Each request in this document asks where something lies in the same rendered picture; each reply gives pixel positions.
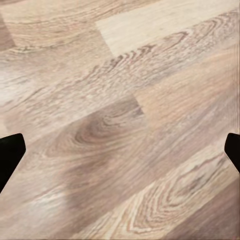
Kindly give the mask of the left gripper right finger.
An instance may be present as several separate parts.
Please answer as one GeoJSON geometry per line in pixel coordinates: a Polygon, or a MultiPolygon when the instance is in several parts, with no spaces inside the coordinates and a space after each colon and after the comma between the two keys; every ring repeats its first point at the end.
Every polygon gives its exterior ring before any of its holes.
{"type": "Polygon", "coordinates": [[[240,173],[240,135],[229,133],[224,146],[224,151],[240,173]]]}

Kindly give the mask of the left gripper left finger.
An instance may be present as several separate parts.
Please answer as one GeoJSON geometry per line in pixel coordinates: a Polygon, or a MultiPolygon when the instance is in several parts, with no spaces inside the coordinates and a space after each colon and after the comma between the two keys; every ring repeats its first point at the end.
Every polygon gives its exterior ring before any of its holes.
{"type": "Polygon", "coordinates": [[[0,193],[26,152],[21,133],[0,138],[0,193]]]}

